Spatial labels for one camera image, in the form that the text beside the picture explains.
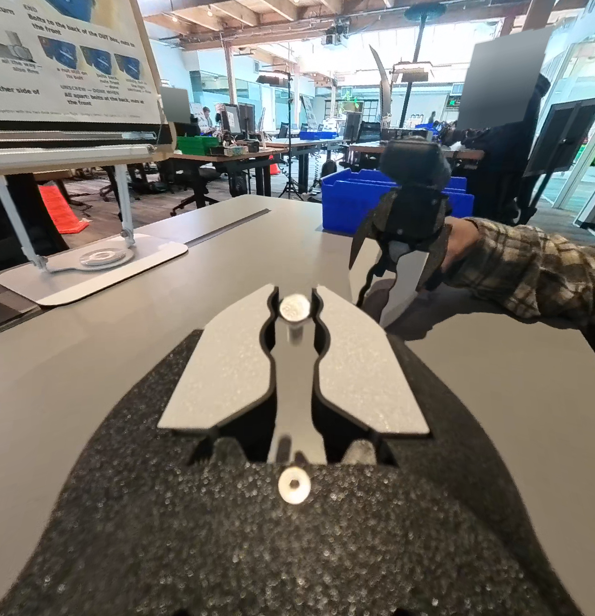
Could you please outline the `black panel on stand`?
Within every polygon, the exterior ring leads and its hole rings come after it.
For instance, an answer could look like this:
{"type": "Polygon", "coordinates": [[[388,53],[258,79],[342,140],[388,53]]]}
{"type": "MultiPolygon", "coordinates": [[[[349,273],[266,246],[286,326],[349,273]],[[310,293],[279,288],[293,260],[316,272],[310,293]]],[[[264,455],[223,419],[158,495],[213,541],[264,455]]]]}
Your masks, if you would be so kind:
{"type": "Polygon", "coordinates": [[[557,103],[550,107],[531,151],[518,196],[519,218],[525,225],[554,173],[568,171],[595,121],[595,98],[557,103]]]}

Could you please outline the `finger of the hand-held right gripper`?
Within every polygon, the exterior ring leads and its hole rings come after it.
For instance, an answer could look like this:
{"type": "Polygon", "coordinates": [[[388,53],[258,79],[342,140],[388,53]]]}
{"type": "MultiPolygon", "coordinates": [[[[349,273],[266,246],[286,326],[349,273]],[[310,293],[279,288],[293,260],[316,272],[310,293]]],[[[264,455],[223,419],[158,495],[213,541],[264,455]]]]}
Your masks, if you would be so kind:
{"type": "Polygon", "coordinates": [[[394,323],[417,297],[417,287],[429,253],[413,250],[406,243],[391,242],[389,256],[395,263],[395,279],[379,317],[379,325],[382,328],[394,323]]]}
{"type": "Polygon", "coordinates": [[[388,277],[389,273],[384,264],[379,264],[382,257],[381,250],[361,250],[349,269],[351,297],[357,308],[363,307],[373,284],[388,277]]]}

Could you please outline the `light wood office desk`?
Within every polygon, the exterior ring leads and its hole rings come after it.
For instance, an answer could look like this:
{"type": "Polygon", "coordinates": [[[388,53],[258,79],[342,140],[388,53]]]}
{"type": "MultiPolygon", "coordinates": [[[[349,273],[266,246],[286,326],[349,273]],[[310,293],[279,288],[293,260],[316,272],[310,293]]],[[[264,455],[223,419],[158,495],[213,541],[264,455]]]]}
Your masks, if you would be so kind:
{"type": "Polygon", "coordinates": [[[280,195],[295,194],[302,198],[317,193],[321,185],[320,165],[332,159],[332,154],[340,151],[344,142],[331,140],[272,140],[267,145],[276,150],[284,167],[281,171],[287,178],[285,189],[280,195]]]}

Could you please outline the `blue plastic bin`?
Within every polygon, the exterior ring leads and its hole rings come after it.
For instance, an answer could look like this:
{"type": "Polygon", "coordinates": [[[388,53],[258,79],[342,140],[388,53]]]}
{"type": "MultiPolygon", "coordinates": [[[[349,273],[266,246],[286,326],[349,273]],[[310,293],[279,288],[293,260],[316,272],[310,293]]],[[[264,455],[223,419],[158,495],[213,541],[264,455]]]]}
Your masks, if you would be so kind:
{"type": "MultiPolygon", "coordinates": [[[[379,170],[344,169],[322,180],[322,226],[324,231],[354,235],[358,227],[396,183],[379,170]]],[[[448,196],[451,214],[457,218],[473,214],[474,196],[464,177],[451,177],[443,193],[448,196]]]]}

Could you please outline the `light stand tripod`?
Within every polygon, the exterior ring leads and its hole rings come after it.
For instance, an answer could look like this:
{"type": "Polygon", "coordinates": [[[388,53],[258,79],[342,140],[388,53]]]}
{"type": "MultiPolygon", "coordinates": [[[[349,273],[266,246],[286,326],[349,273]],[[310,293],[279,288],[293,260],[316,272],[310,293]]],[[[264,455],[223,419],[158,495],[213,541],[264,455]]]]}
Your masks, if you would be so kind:
{"type": "Polygon", "coordinates": [[[287,196],[291,200],[295,195],[299,200],[303,201],[302,195],[299,193],[299,186],[293,180],[293,138],[292,138],[292,123],[293,123],[293,92],[292,92],[293,77],[290,71],[272,71],[260,73],[257,82],[278,88],[286,88],[287,91],[287,182],[280,197],[287,196]]]}

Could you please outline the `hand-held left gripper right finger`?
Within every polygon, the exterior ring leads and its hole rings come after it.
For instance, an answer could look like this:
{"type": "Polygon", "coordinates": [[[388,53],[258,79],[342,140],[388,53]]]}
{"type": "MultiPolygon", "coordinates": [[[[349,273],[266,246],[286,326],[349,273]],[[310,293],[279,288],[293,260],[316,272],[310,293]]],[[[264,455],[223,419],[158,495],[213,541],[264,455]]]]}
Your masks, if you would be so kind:
{"type": "Polygon", "coordinates": [[[386,332],[323,285],[317,315],[324,346],[317,367],[323,401],[363,429],[383,436],[426,436],[425,417],[386,332]]]}

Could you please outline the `slim silver hex bolt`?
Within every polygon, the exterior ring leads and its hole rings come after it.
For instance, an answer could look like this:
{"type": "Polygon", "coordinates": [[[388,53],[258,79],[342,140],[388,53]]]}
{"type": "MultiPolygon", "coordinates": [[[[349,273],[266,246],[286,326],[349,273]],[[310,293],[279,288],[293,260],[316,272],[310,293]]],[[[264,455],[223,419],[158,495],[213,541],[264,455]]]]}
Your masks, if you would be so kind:
{"type": "Polygon", "coordinates": [[[305,324],[311,318],[311,302],[302,294],[285,296],[279,304],[279,318],[287,328],[288,342],[299,345],[305,324]]]}

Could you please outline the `printed instruction sheet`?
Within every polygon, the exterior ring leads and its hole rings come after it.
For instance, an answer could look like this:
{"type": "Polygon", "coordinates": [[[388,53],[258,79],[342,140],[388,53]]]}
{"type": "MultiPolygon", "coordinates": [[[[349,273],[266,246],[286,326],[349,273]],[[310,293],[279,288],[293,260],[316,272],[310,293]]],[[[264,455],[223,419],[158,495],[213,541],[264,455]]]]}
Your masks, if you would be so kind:
{"type": "Polygon", "coordinates": [[[159,124],[131,2],[0,1],[0,121],[159,124]]]}

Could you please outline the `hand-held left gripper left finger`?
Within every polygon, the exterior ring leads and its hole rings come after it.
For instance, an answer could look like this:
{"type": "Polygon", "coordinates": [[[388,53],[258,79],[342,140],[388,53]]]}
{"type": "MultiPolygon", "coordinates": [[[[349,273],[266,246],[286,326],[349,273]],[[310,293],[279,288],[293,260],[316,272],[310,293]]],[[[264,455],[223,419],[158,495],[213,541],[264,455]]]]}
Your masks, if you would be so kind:
{"type": "Polygon", "coordinates": [[[266,284],[209,321],[157,427],[209,432],[237,421],[276,397],[275,305],[278,287],[266,284]]]}

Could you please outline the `wooden pillar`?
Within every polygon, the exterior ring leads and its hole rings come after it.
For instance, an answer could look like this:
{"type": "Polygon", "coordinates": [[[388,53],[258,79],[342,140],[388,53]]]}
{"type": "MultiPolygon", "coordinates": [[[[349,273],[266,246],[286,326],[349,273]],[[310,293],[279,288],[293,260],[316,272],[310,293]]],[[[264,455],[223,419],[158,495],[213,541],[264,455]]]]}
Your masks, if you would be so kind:
{"type": "Polygon", "coordinates": [[[556,1],[531,1],[525,16],[522,32],[539,30],[546,27],[555,3],[556,1]]]}

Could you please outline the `green plastic bin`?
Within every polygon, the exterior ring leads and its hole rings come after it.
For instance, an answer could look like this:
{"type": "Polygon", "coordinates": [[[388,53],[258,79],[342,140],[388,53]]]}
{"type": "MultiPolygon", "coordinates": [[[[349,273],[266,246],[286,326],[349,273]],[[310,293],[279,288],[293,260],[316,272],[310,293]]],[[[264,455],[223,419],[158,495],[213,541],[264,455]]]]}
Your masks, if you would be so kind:
{"type": "Polygon", "coordinates": [[[179,135],[176,150],[184,155],[208,156],[213,155],[213,150],[221,147],[221,144],[217,136],[179,135]]]}

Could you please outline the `wooden display board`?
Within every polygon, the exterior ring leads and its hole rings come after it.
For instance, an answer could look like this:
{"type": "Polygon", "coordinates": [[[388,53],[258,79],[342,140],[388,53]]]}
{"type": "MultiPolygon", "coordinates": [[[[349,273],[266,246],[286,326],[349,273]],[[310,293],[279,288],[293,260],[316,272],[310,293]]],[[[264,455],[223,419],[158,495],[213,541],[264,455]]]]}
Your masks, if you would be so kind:
{"type": "Polygon", "coordinates": [[[131,1],[158,92],[161,122],[152,125],[0,121],[0,174],[49,171],[93,163],[155,160],[171,145],[161,80],[137,1],[131,1]]]}

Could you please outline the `black office chair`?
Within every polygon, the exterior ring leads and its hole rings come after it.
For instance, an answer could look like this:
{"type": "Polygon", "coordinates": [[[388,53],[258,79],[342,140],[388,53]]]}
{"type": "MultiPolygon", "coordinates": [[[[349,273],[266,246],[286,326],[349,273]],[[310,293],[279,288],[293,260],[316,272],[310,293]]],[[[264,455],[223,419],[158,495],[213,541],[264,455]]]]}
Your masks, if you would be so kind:
{"type": "Polygon", "coordinates": [[[219,203],[213,197],[209,196],[209,190],[207,184],[209,178],[201,175],[200,166],[194,166],[189,169],[182,169],[180,172],[176,172],[175,179],[183,181],[184,186],[192,189],[192,196],[184,199],[177,204],[171,211],[170,217],[175,217],[178,213],[185,209],[186,206],[193,204],[196,209],[204,208],[208,205],[219,203]]]}

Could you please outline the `person's right hand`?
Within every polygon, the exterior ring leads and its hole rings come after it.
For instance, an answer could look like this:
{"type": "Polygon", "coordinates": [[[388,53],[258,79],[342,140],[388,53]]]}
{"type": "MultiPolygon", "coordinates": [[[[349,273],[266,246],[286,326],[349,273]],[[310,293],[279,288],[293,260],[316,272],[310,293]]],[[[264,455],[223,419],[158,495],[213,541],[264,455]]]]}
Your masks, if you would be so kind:
{"type": "Polygon", "coordinates": [[[449,228],[449,235],[441,270],[447,273],[475,248],[480,241],[480,234],[472,219],[448,216],[445,223],[449,228]]]}

